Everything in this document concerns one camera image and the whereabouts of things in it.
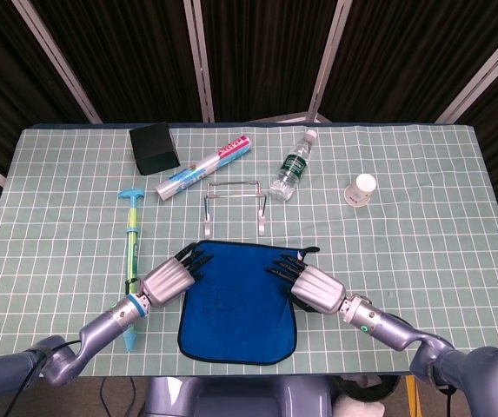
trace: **grid tablecloth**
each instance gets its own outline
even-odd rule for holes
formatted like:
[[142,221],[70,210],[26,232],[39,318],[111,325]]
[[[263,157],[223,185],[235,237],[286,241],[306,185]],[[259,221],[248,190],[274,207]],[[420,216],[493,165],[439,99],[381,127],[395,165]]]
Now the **grid tablecloth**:
[[[162,202],[154,187],[170,172],[141,176],[126,129],[27,129],[0,201],[0,354],[80,327],[123,297],[126,188],[139,204],[139,275],[203,238],[210,181],[260,180],[265,188],[304,126],[171,129],[183,161],[195,162],[240,134],[254,148]],[[298,191],[266,209],[257,237],[255,201],[212,204],[217,240],[291,248],[375,305],[457,348],[498,347],[498,209],[467,126],[315,127],[319,140]],[[360,173],[378,190],[365,208],[342,192]],[[106,347],[85,375],[399,373],[413,352],[392,352],[338,315],[296,311],[297,349],[274,366],[210,364],[183,356],[176,334],[182,300],[139,324],[136,350]]]

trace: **tube package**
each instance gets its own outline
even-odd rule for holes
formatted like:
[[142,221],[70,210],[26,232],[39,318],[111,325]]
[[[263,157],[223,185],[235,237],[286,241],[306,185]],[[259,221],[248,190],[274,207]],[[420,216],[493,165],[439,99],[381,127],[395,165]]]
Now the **tube package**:
[[202,180],[206,175],[213,173],[239,156],[246,154],[250,151],[251,146],[252,144],[247,136],[240,136],[233,142],[219,148],[214,154],[208,155],[201,161],[191,164],[188,168],[171,176],[167,181],[156,185],[156,192],[162,200],[167,200],[188,186]]

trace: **white cup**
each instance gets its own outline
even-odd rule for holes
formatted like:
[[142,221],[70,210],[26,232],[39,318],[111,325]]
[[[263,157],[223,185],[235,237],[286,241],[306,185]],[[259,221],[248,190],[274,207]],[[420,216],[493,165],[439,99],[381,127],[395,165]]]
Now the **white cup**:
[[360,174],[345,189],[345,201],[353,207],[366,206],[370,201],[370,196],[376,189],[376,179],[371,174]]

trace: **blue cloth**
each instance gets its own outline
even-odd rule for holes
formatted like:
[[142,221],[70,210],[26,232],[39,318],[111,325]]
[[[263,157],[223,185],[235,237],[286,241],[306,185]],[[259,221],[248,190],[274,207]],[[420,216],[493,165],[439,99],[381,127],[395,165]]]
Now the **blue cloth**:
[[187,290],[177,341],[200,361],[270,365],[296,347],[290,284],[264,268],[280,254],[304,256],[315,249],[201,241],[196,250],[214,258],[204,277]]

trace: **water bottle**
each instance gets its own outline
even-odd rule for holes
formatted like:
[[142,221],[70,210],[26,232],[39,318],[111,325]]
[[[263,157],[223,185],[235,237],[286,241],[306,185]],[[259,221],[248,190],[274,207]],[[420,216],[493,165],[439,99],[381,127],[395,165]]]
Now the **water bottle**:
[[269,194],[275,200],[286,202],[297,188],[302,172],[310,158],[310,150],[318,134],[307,130],[303,139],[289,152],[281,168],[277,170],[275,180],[269,187]]

